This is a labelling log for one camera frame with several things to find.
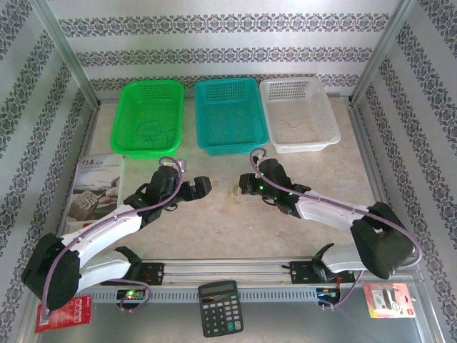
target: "metal frame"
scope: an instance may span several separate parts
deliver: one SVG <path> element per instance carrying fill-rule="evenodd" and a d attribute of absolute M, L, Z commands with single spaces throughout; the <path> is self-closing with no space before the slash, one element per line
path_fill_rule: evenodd
<path fill-rule="evenodd" d="M 363 93 L 373 79 L 379 65 L 387 55 L 387 52 L 394 42 L 396 35 L 399 33 L 415 4 L 416 0 L 401 0 L 395 11 L 392 13 L 391 19 L 387 23 L 381 39 L 376 45 L 376 48 L 373 50 L 371 58 L 357 81 L 356 87 L 354 88 L 351 96 L 351 102 L 353 104 L 357 104 L 360 101 Z"/>
<path fill-rule="evenodd" d="M 59 22 L 49 7 L 48 1 L 30 0 L 30 4 L 43 23 L 44 28 L 48 31 L 49 36 L 52 38 L 54 45 L 60 52 L 62 59 L 70 69 L 71 74 L 81 87 L 81 90 L 84 93 L 90 107 L 92 109 L 98 109 L 100 103 L 99 98 L 97 98 L 95 90 L 92 87 L 92 83 L 89 81 L 81 63 L 79 63 L 78 57 L 71 48 L 65 33 L 62 31 Z"/>

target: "plastic basket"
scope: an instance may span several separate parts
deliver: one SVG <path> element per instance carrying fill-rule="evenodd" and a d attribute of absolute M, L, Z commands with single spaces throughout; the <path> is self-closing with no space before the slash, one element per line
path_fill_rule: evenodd
<path fill-rule="evenodd" d="M 250 152 L 268 141 L 254 79 L 200 81 L 195 107 L 199 146 L 210 155 Z"/>
<path fill-rule="evenodd" d="M 184 88 L 173 80 L 135 81 L 121 93 L 111 148 L 133 159 L 173 156 L 181 143 Z"/>
<path fill-rule="evenodd" d="M 265 80 L 260 92 L 276 152 L 318 151 L 340 141 L 335 115 L 317 78 Z"/>

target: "red card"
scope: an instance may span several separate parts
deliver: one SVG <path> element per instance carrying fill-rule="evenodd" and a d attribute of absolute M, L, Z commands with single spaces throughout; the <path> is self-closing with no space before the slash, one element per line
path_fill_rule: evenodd
<path fill-rule="evenodd" d="M 53 311 L 49 320 L 41 319 L 41 305 L 38 305 L 35 332 L 52 331 L 91 322 L 92 300 L 90 295 L 75 297 L 64 307 Z"/>

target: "black plastic part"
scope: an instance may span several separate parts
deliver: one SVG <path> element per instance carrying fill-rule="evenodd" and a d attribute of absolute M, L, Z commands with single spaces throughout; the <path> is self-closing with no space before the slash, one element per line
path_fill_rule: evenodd
<path fill-rule="evenodd" d="M 292 189 L 294 191 L 305 193 L 311 188 L 301 184 L 292 184 L 287 177 L 283 166 L 278 163 L 277 159 L 266 159 L 258 166 L 259 171 L 269 180 L 279 186 Z M 270 186 L 264 180 L 256 178 L 254 173 L 243 174 L 240 176 L 239 186 L 242 194 L 260 195 L 262 200 L 271 200 L 275 206 L 284 214 L 291 214 L 294 217 L 301 218 L 296 209 L 298 196 L 281 191 Z"/>
<path fill-rule="evenodd" d="M 368 210 L 405 227 L 387 204 L 377 202 Z M 413 244 L 408 237 L 367 216 L 353 222 L 351 233 L 363 265 L 381 279 L 388 279 L 413 253 Z"/>
<path fill-rule="evenodd" d="M 322 262 L 323 254 L 329 250 L 334 243 L 329 243 L 324 246 L 321 250 L 314 255 L 312 262 L 313 272 L 314 274 L 322 281 L 326 281 L 328 278 L 333 276 L 333 273 L 328 270 L 327 266 Z"/>
<path fill-rule="evenodd" d="M 141 185 L 135 194 L 124 200 L 124 204 L 135 209 L 142 209 L 162 202 L 173 193 L 179 181 L 178 176 L 178 171 L 172 166 L 160 166 L 152 176 L 151 182 Z M 141 228 L 157 220 L 163 209 L 174 208 L 182 201 L 189 202 L 204 198 L 212 190 L 211 180 L 208 177 L 196 177 L 194 181 L 194 186 L 191 186 L 189 181 L 183 182 L 178 194 L 162 207 L 139 212 L 142 217 Z"/>
<path fill-rule="evenodd" d="M 161 286 L 162 281 L 164 280 L 164 269 L 165 264 L 163 263 L 141 263 L 141 266 L 138 272 L 135 275 L 131 275 L 130 277 L 126 276 L 126 279 L 133 280 L 133 281 L 141 281 L 145 282 L 151 286 Z M 131 285 L 135 288 L 141 287 L 137 284 L 128 284 L 128 283 L 119 283 L 113 281 L 107 281 L 101 283 L 104 286 L 126 286 Z"/>
<path fill-rule="evenodd" d="M 322 284 L 334 283 L 334 279 L 323 280 L 314 272 L 312 261 L 291 261 L 288 268 L 291 270 L 292 284 Z M 354 275 L 350 272 L 338 273 L 342 284 L 353 283 Z"/>
<path fill-rule="evenodd" d="M 120 252 L 130 262 L 130 268 L 124 276 L 124 279 L 127 280 L 135 280 L 140 275 L 140 268 L 141 268 L 141 258 L 133 251 L 131 251 L 128 247 L 118 247 L 115 248 L 117 252 Z"/>
<path fill-rule="evenodd" d="M 21 275 L 21 281 L 41 300 L 52 262 L 64 248 L 61 239 L 55 235 L 43 236 Z M 78 253 L 68 251 L 57 264 L 49 284 L 47 306 L 51 311 L 70 301 L 78 290 L 80 277 Z"/>

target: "calculator display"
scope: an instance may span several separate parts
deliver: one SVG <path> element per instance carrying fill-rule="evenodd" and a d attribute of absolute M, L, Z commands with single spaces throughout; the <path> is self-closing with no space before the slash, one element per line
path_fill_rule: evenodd
<path fill-rule="evenodd" d="M 203 288 L 201 289 L 200 293 L 201 295 L 209 294 L 209 293 L 215 293 L 215 292 L 225 292 L 225 291 L 232 291 L 234 290 L 234 287 L 232 284 L 225 284 L 223 286 L 216 286 L 212 288 Z"/>

